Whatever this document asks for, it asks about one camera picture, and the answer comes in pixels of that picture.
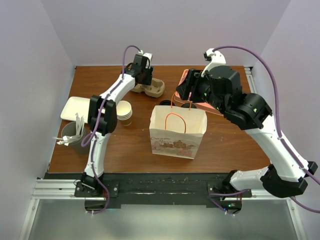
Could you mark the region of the stack of paper cups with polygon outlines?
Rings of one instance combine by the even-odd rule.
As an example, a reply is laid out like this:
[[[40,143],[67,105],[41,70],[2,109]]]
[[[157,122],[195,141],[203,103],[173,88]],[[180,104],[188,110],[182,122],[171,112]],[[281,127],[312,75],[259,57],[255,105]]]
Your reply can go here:
[[[119,103],[116,106],[116,115],[117,119],[123,126],[129,126],[132,123],[132,105],[125,100],[119,101]]]

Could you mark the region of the paper bag orange handles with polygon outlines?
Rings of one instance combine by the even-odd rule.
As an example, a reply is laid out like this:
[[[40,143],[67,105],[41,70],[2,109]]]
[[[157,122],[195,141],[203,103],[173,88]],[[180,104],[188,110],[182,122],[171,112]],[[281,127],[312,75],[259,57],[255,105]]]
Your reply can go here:
[[[194,159],[207,131],[207,114],[192,107],[156,105],[151,113],[149,135],[151,152]]]

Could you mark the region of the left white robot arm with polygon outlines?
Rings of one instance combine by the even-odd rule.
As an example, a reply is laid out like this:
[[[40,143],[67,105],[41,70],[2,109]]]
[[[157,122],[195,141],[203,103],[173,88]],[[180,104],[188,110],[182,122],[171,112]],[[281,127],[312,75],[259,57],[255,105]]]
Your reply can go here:
[[[76,197],[101,197],[104,194],[104,160],[111,133],[117,126],[117,104],[136,85],[150,85],[154,68],[144,68],[130,63],[114,84],[101,95],[93,95],[89,101],[88,124],[90,134],[81,145],[90,145],[89,157],[80,180],[76,183]]]

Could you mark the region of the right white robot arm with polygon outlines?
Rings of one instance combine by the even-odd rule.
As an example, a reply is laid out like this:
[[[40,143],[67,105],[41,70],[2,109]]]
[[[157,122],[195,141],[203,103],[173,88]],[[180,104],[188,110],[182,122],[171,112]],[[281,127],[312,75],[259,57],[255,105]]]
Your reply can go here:
[[[176,87],[182,100],[207,103],[225,119],[251,136],[270,160],[264,168],[231,171],[222,183],[221,191],[233,197],[239,191],[264,189],[278,198],[302,195],[307,189],[307,174],[318,168],[302,157],[295,161],[285,137],[277,133],[272,109],[257,93],[243,92],[240,74],[230,66],[211,70],[187,70],[185,79]]]

